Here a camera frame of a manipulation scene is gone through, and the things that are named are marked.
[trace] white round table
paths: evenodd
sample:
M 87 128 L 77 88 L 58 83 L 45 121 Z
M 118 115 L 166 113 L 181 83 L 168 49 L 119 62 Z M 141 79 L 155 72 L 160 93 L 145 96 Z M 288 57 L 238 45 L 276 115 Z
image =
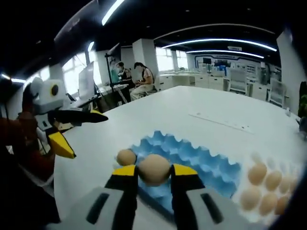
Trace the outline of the white round table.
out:
M 244 132 L 216 122 L 190 116 L 206 114 L 218 120 L 247 125 Z M 61 219 L 72 205 L 97 186 L 104 186 L 121 149 L 138 145 L 155 130 L 187 139 L 194 147 L 205 146 L 212 155 L 221 153 L 242 162 L 257 151 L 284 161 L 300 162 L 307 152 L 298 135 L 297 116 L 267 102 L 230 92 L 178 86 L 105 113 L 109 120 L 83 124 L 64 136 L 74 149 L 74 160 L 56 157 L 55 199 Z M 176 229 L 138 200 L 133 229 Z

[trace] ceiling light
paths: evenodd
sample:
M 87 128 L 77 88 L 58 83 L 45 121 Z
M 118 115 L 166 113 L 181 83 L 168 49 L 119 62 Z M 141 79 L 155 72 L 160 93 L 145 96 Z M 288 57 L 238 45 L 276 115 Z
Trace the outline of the ceiling light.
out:
M 190 41 L 171 44 L 171 45 L 162 47 L 162 49 L 169 48 L 169 47 L 172 47 L 172 46 L 179 46 L 179 45 L 198 43 L 198 42 L 219 42 L 219 41 L 247 43 L 247 44 L 251 44 L 251 45 L 255 45 L 255 46 L 260 46 L 260 47 L 263 47 L 263 48 L 266 48 L 266 49 L 270 49 L 270 50 L 273 50 L 275 52 L 277 51 L 277 49 L 270 47 L 270 46 L 267 46 L 267 45 L 264 45 L 264 44 L 261 44 L 261 43 L 246 41 L 246 40 L 239 40 L 239 39 L 228 39 L 228 38 L 207 38 L 207 39 L 190 40 Z
M 222 52 L 222 53 L 234 53 L 234 54 L 244 54 L 244 55 L 249 55 L 257 58 L 264 58 L 263 56 L 256 55 L 256 54 L 250 54 L 250 53 L 245 53 L 245 52 L 239 52 L 239 51 L 229 51 L 229 50 L 215 50 L 215 49 L 208 49 L 208 50 L 194 50 L 194 51 L 189 51 L 187 54 L 190 53 L 203 53 L 203 52 Z
M 90 43 L 90 45 L 89 45 L 88 48 L 87 48 L 87 51 L 88 51 L 88 52 L 90 52 L 90 51 L 92 50 L 94 43 L 95 43 L 95 42 L 91 42 L 91 43 Z
M 22 79 L 11 78 L 11 80 L 12 80 L 12 82 L 25 83 L 25 80 L 22 80 Z
M 8 75 L 5 75 L 5 74 L 3 74 L 3 73 L 1 74 L 1 76 L 4 77 L 4 78 L 7 79 L 7 80 L 10 80 L 10 79 L 11 79 Z
M 105 25 L 109 18 L 112 16 L 112 14 L 115 12 L 115 10 L 124 2 L 124 0 L 117 0 L 113 6 L 108 10 L 104 18 L 102 19 L 101 23 L 102 25 Z

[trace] black ceiling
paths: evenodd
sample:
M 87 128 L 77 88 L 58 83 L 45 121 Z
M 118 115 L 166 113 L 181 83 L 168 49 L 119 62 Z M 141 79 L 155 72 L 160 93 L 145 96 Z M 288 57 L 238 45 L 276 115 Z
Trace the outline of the black ceiling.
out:
M 89 2 L 2 2 L 0 71 L 27 78 L 50 62 L 63 63 L 76 52 L 85 49 L 90 41 L 95 41 L 97 50 L 110 49 L 118 42 L 128 46 L 139 38 L 158 37 L 155 40 L 158 46 L 198 38 L 236 38 L 277 47 L 276 38 L 285 24 L 292 20 L 291 12 L 294 12 L 288 5 L 282 6 L 280 1 L 259 0 L 252 4 L 236 4 L 233 1 L 125 0 L 107 24 L 102 26 L 103 15 L 115 0 L 94 0 L 81 17 L 77 15 L 66 25 L 54 43 L 61 28 Z M 246 26 L 212 25 L 166 35 L 187 27 L 219 23 L 250 25 L 271 33 Z M 227 45 L 219 42 L 181 48 L 224 49 Z M 250 53 L 270 55 L 263 49 L 241 47 Z M 274 55 L 271 59 L 272 62 L 279 61 Z

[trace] brown egg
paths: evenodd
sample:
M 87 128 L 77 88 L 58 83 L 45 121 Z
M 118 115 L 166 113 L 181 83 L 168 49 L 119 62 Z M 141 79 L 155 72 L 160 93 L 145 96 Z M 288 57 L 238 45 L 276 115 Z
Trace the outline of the brown egg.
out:
M 164 157 L 150 154 L 139 164 L 140 178 L 148 186 L 159 186 L 170 176 L 170 164 Z
M 259 213 L 262 216 L 268 215 L 277 205 L 278 197 L 275 193 L 267 193 L 261 201 Z
M 267 190 L 274 191 L 282 181 L 282 177 L 283 175 L 280 171 L 271 172 L 265 180 L 265 186 L 267 187 Z
M 275 209 L 275 214 L 276 215 L 282 215 L 284 213 L 284 210 L 286 209 L 287 205 L 289 202 L 289 197 L 288 196 L 283 196 L 280 197 L 279 200 L 277 201 L 277 206 Z
M 297 179 L 292 179 L 290 182 L 290 193 L 293 193 L 297 186 Z
M 241 206 L 245 211 L 254 209 L 261 199 L 261 191 L 256 186 L 244 190 L 241 194 Z
M 116 160 L 121 166 L 131 165 L 135 164 L 136 155 L 129 149 L 123 149 L 118 152 Z
M 249 170 L 248 179 L 253 185 L 259 185 L 262 183 L 266 174 L 267 166 L 263 163 L 258 163 Z
M 282 194 L 285 194 L 289 187 L 290 187 L 290 183 L 291 183 L 291 178 L 289 176 L 285 176 L 282 181 L 280 182 L 280 185 L 279 185 L 279 191 L 282 193 Z

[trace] blue egg tray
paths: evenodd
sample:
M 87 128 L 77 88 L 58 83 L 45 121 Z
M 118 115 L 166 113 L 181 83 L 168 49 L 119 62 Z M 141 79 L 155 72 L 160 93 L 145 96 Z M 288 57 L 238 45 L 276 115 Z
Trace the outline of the blue egg tray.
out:
M 219 194 L 231 198 L 239 185 L 241 165 L 230 164 L 221 154 L 212 156 L 206 147 L 193 148 L 187 140 L 177 141 L 173 135 L 163 135 L 155 131 L 152 137 L 145 137 L 139 146 L 130 148 L 137 155 L 138 165 L 147 155 L 159 154 L 169 160 L 193 168 L 206 187 L 215 189 Z M 148 187 L 139 179 L 141 198 L 168 219 L 172 219 L 172 194 L 170 179 L 158 187 Z

